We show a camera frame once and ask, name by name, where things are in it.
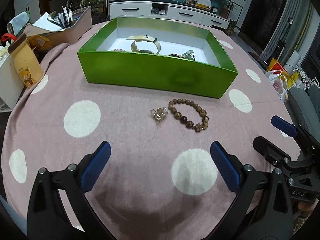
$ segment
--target blue gripper pad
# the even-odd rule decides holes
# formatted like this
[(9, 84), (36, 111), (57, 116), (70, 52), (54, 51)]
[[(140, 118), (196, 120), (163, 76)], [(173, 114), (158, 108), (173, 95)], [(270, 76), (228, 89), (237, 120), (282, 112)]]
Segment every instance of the blue gripper pad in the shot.
[(228, 160), (224, 150), (216, 142), (213, 142), (210, 147), (210, 154), (228, 189), (238, 194), (241, 189), (240, 175)]
[(105, 142), (81, 174), (80, 190), (82, 193), (92, 190), (110, 156), (111, 146)]
[(271, 118), (271, 124), (290, 137), (295, 138), (298, 136), (297, 129), (277, 115)]

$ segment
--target polka dot tablecloth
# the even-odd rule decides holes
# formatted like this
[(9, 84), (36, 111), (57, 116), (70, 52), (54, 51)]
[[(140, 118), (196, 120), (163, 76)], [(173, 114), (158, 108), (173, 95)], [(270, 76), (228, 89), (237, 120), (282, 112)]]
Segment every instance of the polka dot tablecloth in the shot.
[[(210, 157), (213, 141), (260, 171), (272, 166), (253, 149), (256, 136), (296, 160), (295, 141), (270, 123), (274, 115), (291, 122), (283, 103), (263, 72), (223, 32), (210, 28), (239, 74), (224, 96), (214, 99), (89, 84), (76, 53), (101, 27), (95, 25), (77, 44), (50, 51), (41, 64), (46, 70), (42, 81), (10, 116), (1, 165), (8, 202), (20, 215), (27, 215), (39, 168), (63, 170), (106, 140), (111, 158), (86, 197), (112, 234), (119, 240), (198, 240), (217, 225), (235, 197)], [(195, 133), (170, 113), (156, 124), (150, 110), (167, 107), (174, 98), (205, 109), (208, 129)], [(191, 107), (176, 107), (194, 123), (201, 121)], [(81, 229), (65, 192), (61, 197), (73, 226)]]

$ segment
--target white tv cabinet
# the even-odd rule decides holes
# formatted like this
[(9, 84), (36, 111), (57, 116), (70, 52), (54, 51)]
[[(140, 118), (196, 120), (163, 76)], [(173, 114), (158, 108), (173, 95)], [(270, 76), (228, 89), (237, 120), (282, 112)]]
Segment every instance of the white tv cabinet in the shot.
[[(197, 23), (209, 27), (228, 28), (229, 21), (213, 13), (188, 5), (160, 2), (156, 0), (110, 1), (110, 19), (117, 17), (144, 17), (178, 20)], [(165, 14), (151, 14), (152, 5), (161, 7)]]

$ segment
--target drawer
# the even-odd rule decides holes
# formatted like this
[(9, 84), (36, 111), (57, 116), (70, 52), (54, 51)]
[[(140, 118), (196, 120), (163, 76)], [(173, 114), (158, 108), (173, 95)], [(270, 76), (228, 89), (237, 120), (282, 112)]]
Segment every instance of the drawer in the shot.
[(110, 4), (110, 17), (130, 15), (151, 15), (152, 3), (116, 3)]
[(227, 20), (222, 20), (219, 17), (204, 14), (201, 23), (206, 26), (217, 26), (223, 29), (228, 28), (229, 22)]
[(167, 16), (173, 18), (180, 18), (182, 21), (186, 22), (190, 21), (200, 23), (203, 17), (203, 13), (169, 6)]

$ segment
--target towel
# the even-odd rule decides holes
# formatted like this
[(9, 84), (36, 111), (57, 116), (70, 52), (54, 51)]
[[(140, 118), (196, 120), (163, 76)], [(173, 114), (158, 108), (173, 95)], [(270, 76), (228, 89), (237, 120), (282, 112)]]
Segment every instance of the towel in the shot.
[(21, 14), (14, 17), (8, 24), (8, 33), (17, 36), (17, 34), (22, 30), (22, 28), (29, 22), (29, 16), (27, 12), (22, 12)]

